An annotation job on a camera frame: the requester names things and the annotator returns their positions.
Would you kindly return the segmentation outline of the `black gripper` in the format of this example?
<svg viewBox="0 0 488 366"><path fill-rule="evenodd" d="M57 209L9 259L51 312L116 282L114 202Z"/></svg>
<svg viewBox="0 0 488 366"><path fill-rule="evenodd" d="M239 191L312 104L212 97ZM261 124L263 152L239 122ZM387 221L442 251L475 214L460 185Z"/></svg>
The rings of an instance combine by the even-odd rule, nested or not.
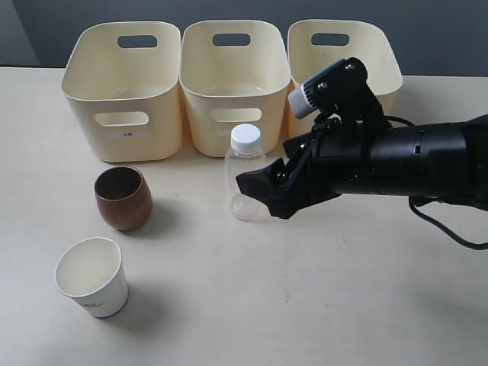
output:
<svg viewBox="0 0 488 366"><path fill-rule="evenodd" d="M341 194L375 194L371 149L376 129L357 124L353 131L334 122L282 143L288 160L236 176L240 192L263 203L272 217L289 219L316 201Z"/></svg>

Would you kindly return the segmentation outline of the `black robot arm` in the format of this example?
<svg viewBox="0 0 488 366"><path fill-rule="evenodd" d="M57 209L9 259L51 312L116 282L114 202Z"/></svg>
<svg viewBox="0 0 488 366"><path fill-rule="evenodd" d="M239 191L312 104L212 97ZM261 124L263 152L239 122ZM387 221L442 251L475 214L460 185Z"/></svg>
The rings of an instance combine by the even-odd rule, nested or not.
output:
<svg viewBox="0 0 488 366"><path fill-rule="evenodd" d="M468 122L346 130L338 119L284 142L288 160L236 176L273 217L342 194L411 197L487 209L487 117Z"/></svg>

